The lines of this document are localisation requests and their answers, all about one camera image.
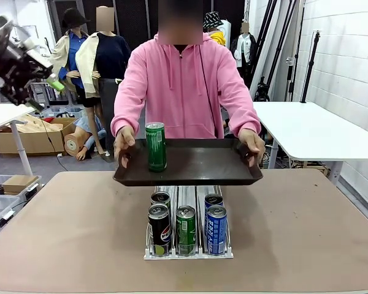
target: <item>beige cardigan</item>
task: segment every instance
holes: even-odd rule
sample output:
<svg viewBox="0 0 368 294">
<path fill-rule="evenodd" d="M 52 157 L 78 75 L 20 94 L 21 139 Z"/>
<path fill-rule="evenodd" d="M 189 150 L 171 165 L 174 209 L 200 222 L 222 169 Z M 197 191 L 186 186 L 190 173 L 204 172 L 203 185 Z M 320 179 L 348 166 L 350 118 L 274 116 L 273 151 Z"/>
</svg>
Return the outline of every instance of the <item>beige cardigan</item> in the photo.
<svg viewBox="0 0 368 294">
<path fill-rule="evenodd" d="M 58 77 L 59 71 L 62 67 L 69 70 L 68 66 L 68 52 L 69 52 L 69 31 L 65 33 L 59 41 L 57 41 L 55 48 L 52 51 L 52 55 L 50 56 L 50 62 L 53 64 L 52 72 Z M 74 84 L 72 84 L 70 78 L 66 78 L 65 80 L 61 80 L 66 88 L 72 92 L 76 92 Z M 98 81 L 94 81 L 98 90 Z M 86 93 L 86 98 L 89 97 L 99 97 L 99 95 L 88 95 Z"/>
<path fill-rule="evenodd" d="M 76 53 L 76 65 L 82 78 L 83 86 L 85 87 L 86 98 L 99 97 L 98 80 L 93 79 L 92 73 L 97 70 L 95 65 L 97 47 L 99 38 L 98 32 L 90 35 L 86 41 L 80 46 Z"/>
</svg>

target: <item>can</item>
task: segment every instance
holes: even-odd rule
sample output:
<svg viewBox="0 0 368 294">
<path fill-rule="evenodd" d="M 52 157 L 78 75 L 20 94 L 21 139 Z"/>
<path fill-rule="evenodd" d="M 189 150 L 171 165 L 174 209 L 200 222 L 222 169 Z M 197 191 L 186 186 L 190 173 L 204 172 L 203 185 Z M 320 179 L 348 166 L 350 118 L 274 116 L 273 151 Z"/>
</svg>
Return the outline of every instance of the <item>can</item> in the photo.
<svg viewBox="0 0 368 294">
<path fill-rule="evenodd" d="M 223 206 L 223 198 L 218 194 L 208 194 L 204 197 L 204 235 L 207 236 L 207 211 L 212 205 Z"/>
<path fill-rule="evenodd" d="M 171 249 L 171 220 L 165 204 L 153 204 L 148 209 L 148 223 L 153 237 L 155 255 L 167 255 Z"/>
<path fill-rule="evenodd" d="M 196 217 L 191 206 L 180 206 L 176 212 L 178 254 L 195 254 Z"/>
<path fill-rule="evenodd" d="M 211 255 L 221 255 L 225 251 L 226 208 L 212 205 L 207 211 L 207 249 Z"/>
<path fill-rule="evenodd" d="M 171 198 L 168 193 L 164 191 L 155 192 L 151 195 L 151 205 L 162 203 L 171 210 Z"/>
<path fill-rule="evenodd" d="M 166 168 L 165 125 L 161 122 L 146 124 L 148 169 L 163 172 Z"/>
</svg>

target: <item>mannequin hand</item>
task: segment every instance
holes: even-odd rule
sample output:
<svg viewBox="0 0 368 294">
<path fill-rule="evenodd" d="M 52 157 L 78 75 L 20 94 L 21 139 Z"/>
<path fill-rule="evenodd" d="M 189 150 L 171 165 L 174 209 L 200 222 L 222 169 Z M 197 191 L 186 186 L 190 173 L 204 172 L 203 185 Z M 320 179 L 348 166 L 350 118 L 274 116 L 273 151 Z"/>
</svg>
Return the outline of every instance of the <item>mannequin hand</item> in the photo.
<svg viewBox="0 0 368 294">
<path fill-rule="evenodd" d="M 77 161 L 84 160 L 86 158 L 86 152 L 87 152 L 87 148 L 83 147 L 82 150 L 80 150 L 78 154 L 76 154 L 76 160 Z"/>
<path fill-rule="evenodd" d="M 122 127 L 117 135 L 115 140 L 115 158 L 118 160 L 118 155 L 121 150 L 126 150 L 130 146 L 135 145 L 134 139 L 134 129 L 131 126 Z M 127 167 L 128 159 L 123 157 L 123 160 L 119 162 L 120 165 Z"/>
<path fill-rule="evenodd" d="M 96 71 L 96 70 L 91 74 L 91 76 L 92 76 L 93 78 L 100 78 L 100 77 L 101 77 L 101 75 L 99 74 L 99 72 L 98 72 L 98 71 Z"/>
<path fill-rule="evenodd" d="M 67 78 L 80 78 L 80 73 L 77 70 L 72 70 L 66 76 Z"/>
<path fill-rule="evenodd" d="M 258 164 L 263 158 L 265 152 L 264 141 L 253 130 L 241 129 L 239 132 L 241 143 L 246 144 L 251 152 L 257 154 Z M 255 164 L 255 156 L 249 158 L 250 167 Z"/>
</svg>

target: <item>checkered hat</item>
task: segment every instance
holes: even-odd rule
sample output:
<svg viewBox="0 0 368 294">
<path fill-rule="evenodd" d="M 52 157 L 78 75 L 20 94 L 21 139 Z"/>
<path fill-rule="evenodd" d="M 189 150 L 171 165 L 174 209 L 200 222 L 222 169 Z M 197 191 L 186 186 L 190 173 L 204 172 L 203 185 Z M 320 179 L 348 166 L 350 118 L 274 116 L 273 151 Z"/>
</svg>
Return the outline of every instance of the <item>checkered hat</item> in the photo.
<svg viewBox="0 0 368 294">
<path fill-rule="evenodd" d="M 203 23 L 204 29 L 216 28 L 221 25 L 223 25 L 223 22 L 221 21 L 220 15 L 217 11 L 206 13 Z"/>
</svg>

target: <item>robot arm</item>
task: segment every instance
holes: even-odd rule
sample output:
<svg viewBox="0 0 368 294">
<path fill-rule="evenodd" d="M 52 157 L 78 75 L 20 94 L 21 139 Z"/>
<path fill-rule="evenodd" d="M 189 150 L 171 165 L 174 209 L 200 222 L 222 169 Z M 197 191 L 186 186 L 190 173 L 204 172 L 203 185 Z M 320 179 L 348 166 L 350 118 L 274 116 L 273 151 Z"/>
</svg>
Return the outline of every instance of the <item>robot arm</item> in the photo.
<svg viewBox="0 0 368 294">
<path fill-rule="evenodd" d="M 4 80 L 0 92 L 15 105 L 28 104 L 42 111 L 41 105 L 29 95 L 29 84 L 47 79 L 47 83 L 58 91 L 64 86 L 52 73 L 52 64 L 33 49 L 34 43 L 26 31 L 23 31 L 26 39 L 18 45 L 10 41 L 13 27 L 12 21 L 0 16 L 0 77 Z"/>
</svg>

